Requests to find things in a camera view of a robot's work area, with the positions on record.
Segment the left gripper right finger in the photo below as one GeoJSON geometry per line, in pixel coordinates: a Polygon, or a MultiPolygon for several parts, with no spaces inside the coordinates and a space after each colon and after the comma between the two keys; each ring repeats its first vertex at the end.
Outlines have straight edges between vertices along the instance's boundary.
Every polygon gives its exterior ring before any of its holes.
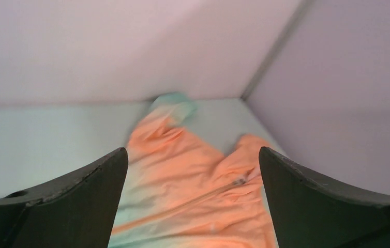
{"type": "Polygon", "coordinates": [[[364,190],[259,152],[263,186],[280,247],[390,247],[390,195],[364,190]]]}

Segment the teal and orange gradient jacket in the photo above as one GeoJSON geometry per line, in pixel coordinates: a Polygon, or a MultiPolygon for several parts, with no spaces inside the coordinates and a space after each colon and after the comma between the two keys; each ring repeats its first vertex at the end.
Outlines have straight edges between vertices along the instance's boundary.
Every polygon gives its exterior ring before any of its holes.
{"type": "Polygon", "coordinates": [[[268,142],[244,134],[225,155],[183,126],[196,109],[161,95],[133,129],[109,247],[276,246],[259,164],[268,142]]]}

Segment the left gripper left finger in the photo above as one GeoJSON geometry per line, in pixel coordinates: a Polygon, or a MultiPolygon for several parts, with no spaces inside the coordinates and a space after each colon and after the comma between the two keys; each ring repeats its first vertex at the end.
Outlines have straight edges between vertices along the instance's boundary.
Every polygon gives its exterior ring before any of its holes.
{"type": "Polygon", "coordinates": [[[125,148],[0,198],[0,247],[107,247],[128,169],[125,148]]]}

